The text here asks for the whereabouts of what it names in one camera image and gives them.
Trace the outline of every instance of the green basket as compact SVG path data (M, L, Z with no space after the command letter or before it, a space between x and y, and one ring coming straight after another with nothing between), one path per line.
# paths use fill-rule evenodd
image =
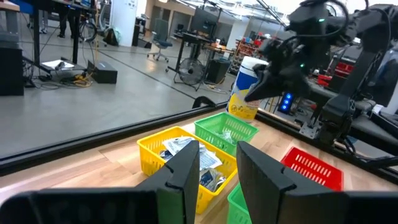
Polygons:
M224 140L219 134L231 131L233 143ZM195 122L195 135L216 146L217 148L236 155L238 141L249 142L259 130L250 124L228 114L219 113Z
M244 201L241 185L238 184L228 195L229 210L227 224L251 224L251 219Z

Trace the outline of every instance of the standing desk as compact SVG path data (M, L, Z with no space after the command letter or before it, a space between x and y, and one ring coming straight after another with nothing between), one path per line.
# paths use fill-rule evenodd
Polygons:
M0 203L11 195L26 190L57 187L135 186L147 178L142 173L140 167L139 146L137 145L138 139L172 126L181 126L187 131L194 133L194 121L222 111L224 111L224 109L184 119L174 124L153 129L152 131L130 136L119 141L1 177ZM283 158L292 146L296 146L342 170L344 172L345 190L398 190L398 185L394 185L365 170L299 141L261 121L255 120L252 122L252 125L257 127L259 132L250 143L278 161ZM238 176L236 176L225 187L224 191L213 200L203 214L196 216L195 223L226 223L228 214L227 196L237 183Z

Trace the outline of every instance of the red basket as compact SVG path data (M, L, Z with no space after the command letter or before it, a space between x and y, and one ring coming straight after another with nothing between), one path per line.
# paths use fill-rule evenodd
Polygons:
M293 147L281 160L281 163L319 184L332 190L343 190L341 170Z

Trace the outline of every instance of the column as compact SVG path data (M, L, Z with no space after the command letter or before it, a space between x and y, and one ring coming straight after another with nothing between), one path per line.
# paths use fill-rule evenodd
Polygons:
M242 20L236 19L234 24L232 25L231 34L229 35L228 43L226 45L227 49L235 49L236 48L236 40L242 39L246 29L248 28L249 19L243 17ZM229 53L225 53L224 57L228 58Z
M112 1L111 26L121 34L120 46L131 47L138 1L141 0Z

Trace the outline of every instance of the plastic basket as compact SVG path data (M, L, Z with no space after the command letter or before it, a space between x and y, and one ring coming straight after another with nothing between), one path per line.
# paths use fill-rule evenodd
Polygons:
M195 134L199 138L208 141L232 156L236 155L237 141L249 142L259 131L254 126L251 126L226 112L201 119L194 123ZM231 131L233 143L230 143L219 136L223 131Z
M341 170L293 147L281 160L281 163L319 184L332 190L343 189L343 173Z
M196 212L201 214L206 210L211 200L220 194L220 192L238 172L236 159L217 149L205 140L185 131L181 127L173 127L137 141L143 173L150 176L158 171L166 163L166 161L159 156L159 152L165 150L165 146L162 142L167 139L181 136L190 136L200 141L209 151L215 152L216 156L223 162L223 165L217 167L216 170L224 174L226 181L217 189L216 192L211 192L204 186L199 185Z
M296 147L285 155L281 163L325 187L337 191L343 189L342 171ZM228 195L228 202L227 224L251 224L240 184Z

